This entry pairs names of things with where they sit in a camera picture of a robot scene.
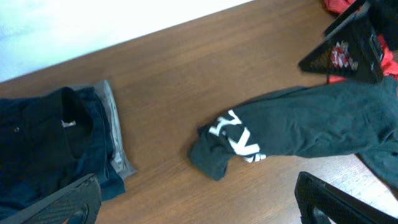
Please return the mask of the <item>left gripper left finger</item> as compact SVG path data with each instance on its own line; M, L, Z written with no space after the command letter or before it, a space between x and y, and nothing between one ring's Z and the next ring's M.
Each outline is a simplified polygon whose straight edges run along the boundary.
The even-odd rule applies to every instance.
M1 223L94 224L100 207L100 184L94 174L88 174L15 215L1 220Z

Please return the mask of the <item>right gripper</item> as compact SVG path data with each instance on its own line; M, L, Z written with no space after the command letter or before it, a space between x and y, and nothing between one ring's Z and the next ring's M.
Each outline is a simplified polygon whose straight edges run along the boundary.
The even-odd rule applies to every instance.
M380 35L389 49L397 50L397 1L355 1L324 31L324 41L298 67L307 73L379 83L386 57Z

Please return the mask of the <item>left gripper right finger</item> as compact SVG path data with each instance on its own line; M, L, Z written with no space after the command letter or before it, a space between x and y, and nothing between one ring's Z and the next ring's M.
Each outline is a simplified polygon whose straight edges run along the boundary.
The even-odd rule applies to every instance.
M304 224L397 224L394 218L308 172L300 172L294 195Z

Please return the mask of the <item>dark green Nike t-shirt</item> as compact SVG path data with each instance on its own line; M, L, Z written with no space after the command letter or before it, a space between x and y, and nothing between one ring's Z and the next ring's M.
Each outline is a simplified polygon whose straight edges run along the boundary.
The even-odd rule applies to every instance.
M274 91L231 108L199 129L188 156L214 180L229 160L357 154L397 187L397 81L345 81Z

